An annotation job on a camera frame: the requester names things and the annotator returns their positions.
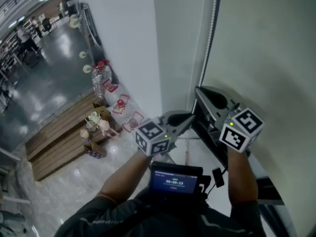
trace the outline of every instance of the water bottle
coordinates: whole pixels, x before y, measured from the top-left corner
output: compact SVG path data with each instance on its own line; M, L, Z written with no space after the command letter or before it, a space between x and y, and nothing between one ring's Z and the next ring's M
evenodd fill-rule
M104 65L103 61L98 62L98 66L93 66L92 70L92 82L94 93L97 97L103 98L104 96L104 87L103 83L106 80L112 80L112 71L108 66Z

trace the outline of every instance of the digital timer display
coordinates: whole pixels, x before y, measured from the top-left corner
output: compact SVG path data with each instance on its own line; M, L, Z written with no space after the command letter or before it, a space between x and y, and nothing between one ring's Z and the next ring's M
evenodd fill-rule
M152 186L159 191L193 194L197 180L197 176L155 171Z

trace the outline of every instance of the person's arm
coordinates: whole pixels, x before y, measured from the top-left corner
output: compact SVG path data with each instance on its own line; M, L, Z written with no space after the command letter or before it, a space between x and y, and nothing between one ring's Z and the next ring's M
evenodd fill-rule
M137 151L119 170L104 183L96 197L106 197L120 204L128 200L147 170L152 157Z
M228 194L231 204L258 200L258 186L245 152L228 147Z

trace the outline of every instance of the black sleeve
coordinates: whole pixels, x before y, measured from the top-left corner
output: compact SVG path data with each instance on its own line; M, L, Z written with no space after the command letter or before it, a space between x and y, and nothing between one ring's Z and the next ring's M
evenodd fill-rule
M57 231L55 237L83 237L84 229L100 214L114 209L116 204L105 197L96 197L71 216Z
M238 221L250 233L249 236L266 236L257 202L242 203L232 207L231 218Z

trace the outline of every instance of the ceiling light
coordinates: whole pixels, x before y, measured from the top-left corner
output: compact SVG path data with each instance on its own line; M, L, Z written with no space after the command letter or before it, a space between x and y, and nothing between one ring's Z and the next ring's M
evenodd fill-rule
M9 25L9 28L11 28L12 26L14 26L16 24L16 21L12 22L10 25Z
M18 22L21 22L23 19L25 18L25 16L22 16L18 19Z

